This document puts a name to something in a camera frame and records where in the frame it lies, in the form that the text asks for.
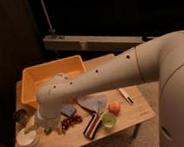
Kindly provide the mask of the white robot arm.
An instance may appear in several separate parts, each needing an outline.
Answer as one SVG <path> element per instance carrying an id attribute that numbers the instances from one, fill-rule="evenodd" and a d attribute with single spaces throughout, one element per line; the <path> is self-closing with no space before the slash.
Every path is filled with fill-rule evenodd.
<path id="1" fill-rule="evenodd" d="M 35 121 L 54 127 L 60 106 L 81 95 L 159 82 L 160 147 L 184 147 L 184 31 L 144 42 L 72 80 L 49 81 L 37 91 Z"/>

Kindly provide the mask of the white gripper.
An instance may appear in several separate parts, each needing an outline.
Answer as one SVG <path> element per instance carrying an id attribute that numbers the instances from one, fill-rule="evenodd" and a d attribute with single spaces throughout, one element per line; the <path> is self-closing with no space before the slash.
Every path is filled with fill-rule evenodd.
<path id="1" fill-rule="evenodd" d="M 43 128 L 55 128 L 60 119 L 60 109 L 54 107 L 41 106 L 34 114 L 35 123 Z"/>

